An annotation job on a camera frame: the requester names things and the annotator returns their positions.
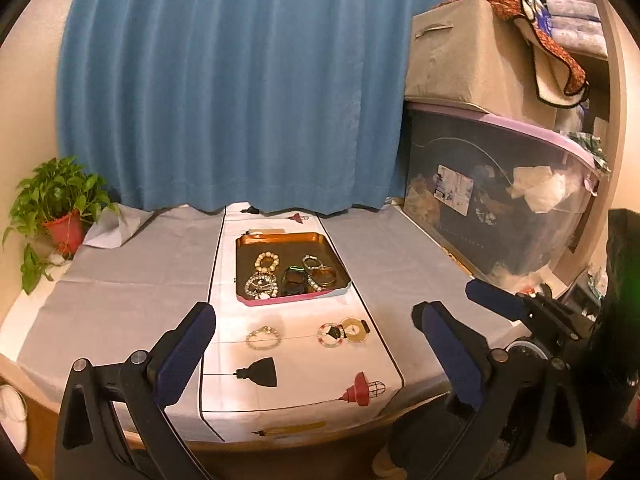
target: label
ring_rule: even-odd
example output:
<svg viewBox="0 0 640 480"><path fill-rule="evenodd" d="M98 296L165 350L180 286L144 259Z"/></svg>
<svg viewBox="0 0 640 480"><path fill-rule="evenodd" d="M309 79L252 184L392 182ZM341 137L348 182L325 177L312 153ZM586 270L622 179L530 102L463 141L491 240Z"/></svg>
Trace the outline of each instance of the label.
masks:
<svg viewBox="0 0 640 480"><path fill-rule="evenodd" d="M434 197L450 208L466 216L471 201L471 192L474 189L474 181L456 171L438 166L435 176L436 191Z"/></svg>

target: plant pot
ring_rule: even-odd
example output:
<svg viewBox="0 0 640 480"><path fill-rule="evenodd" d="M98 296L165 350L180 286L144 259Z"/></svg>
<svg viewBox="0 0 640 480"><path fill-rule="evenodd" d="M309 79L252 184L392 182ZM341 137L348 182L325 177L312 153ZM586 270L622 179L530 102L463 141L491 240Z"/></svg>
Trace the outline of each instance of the plant pot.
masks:
<svg viewBox="0 0 640 480"><path fill-rule="evenodd" d="M45 222L44 227L49 231L56 249L64 257L76 254L84 240L84 225L78 209L74 209L62 218Z"/></svg>

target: blue curtain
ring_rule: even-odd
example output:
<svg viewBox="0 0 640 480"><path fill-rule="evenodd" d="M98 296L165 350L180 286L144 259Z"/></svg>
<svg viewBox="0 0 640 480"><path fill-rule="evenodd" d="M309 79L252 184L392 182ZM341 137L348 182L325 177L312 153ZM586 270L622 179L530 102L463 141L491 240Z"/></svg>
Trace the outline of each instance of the blue curtain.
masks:
<svg viewBox="0 0 640 480"><path fill-rule="evenodd" d="M60 152L144 209L380 207L411 15L438 1L74 0Z"/></svg>

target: beige wall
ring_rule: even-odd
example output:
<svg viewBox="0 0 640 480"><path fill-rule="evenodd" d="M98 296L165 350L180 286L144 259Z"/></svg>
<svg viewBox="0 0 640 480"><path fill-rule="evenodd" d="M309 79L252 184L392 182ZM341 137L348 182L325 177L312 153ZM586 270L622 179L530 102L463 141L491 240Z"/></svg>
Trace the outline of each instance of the beige wall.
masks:
<svg viewBox="0 0 640 480"><path fill-rule="evenodd" d="M611 208L627 208L640 212L640 50L620 17L611 9L610 20L615 33L616 48L622 53L620 65L621 101L625 114L625 135L622 147L620 176ZM591 258L594 266L606 263L607 225Z"/></svg>
<svg viewBox="0 0 640 480"><path fill-rule="evenodd" d="M56 68L71 0L31 0L0 47L0 233L30 170L56 156ZM20 291L24 241L0 252L0 323Z"/></svg>

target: brown tray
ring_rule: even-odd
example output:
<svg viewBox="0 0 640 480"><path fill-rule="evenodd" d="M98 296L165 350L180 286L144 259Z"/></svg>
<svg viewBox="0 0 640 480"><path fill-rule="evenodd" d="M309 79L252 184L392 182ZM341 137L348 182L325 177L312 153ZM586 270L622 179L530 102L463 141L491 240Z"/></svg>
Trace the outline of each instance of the brown tray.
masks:
<svg viewBox="0 0 640 480"><path fill-rule="evenodd" d="M278 287L284 271L292 265L302 266L302 258L311 254L320 258L323 265L335 269L335 283L320 292L308 288L307 294L296 296L277 296L268 300L254 300L245 296L244 284L255 272L255 260L260 253L271 251L280 257L280 264L275 271ZM327 294L344 294L351 285L351 277L344 268L340 258L331 244L320 233L279 233L279 234L247 234L236 239L236 296L247 305L262 305L301 301L326 296Z"/></svg>

